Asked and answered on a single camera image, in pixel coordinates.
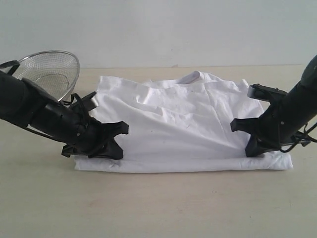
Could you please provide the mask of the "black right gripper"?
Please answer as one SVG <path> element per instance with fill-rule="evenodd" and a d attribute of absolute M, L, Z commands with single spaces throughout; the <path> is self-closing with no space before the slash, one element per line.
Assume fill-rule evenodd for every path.
<path fill-rule="evenodd" d="M 245 148 L 247 157 L 257 157 L 263 153 L 297 144 L 306 146 L 312 142 L 310 129 L 306 127 L 312 119 L 312 99 L 308 96 L 285 96 L 271 104 L 259 118 L 235 118 L 230 123 L 231 131 L 253 131 Z"/>

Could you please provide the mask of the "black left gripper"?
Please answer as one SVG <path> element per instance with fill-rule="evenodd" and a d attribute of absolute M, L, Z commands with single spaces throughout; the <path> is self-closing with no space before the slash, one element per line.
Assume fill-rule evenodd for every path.
<path fill-rule="evenodd" d="M 124 121 L 101 123 L 80 104 L 69 107 L 47 104 L 44 107 L 44 119 L 44 132 L 66 143 L 62 149 L 62 155 L 66 157 L 86 155 L 88 158 L 123 158 L 123 149 L 110 136 L 129 133 L 129 125 Z"/>

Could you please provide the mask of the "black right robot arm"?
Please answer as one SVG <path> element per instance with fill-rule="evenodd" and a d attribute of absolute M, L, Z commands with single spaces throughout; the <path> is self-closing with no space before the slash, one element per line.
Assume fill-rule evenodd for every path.
<path fill-rule="evenodd" d="M 245 148 L 247 157 L 280 151 L 290 152 L 298 144 L 303 147 L 317 140 L 309 134 L 317 126 L 307 128 L 317 115 L 317 59 L 305 68 L 300 81 L 289 91 L 253 84 L 248 97 L 270 103 L 258 118 L 234 119 L 231 130 L 250 135 Z"/>

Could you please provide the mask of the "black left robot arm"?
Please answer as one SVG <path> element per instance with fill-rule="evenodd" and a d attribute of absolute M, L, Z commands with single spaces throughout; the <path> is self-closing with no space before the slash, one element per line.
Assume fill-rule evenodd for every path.
<path fill-rule="evenodd" d="M 92 92 L 84 98 L 71 95 L 70 102 L 59 102 L 29 79 L 21 80 L 1 72 L 0 118 L 19 128 L 64 143 L 62 155 L 120 160 L 123 149 L 115 137 L 128 134 L 123 121 L 102 123 L 89 115 L 96 108 Z"/>

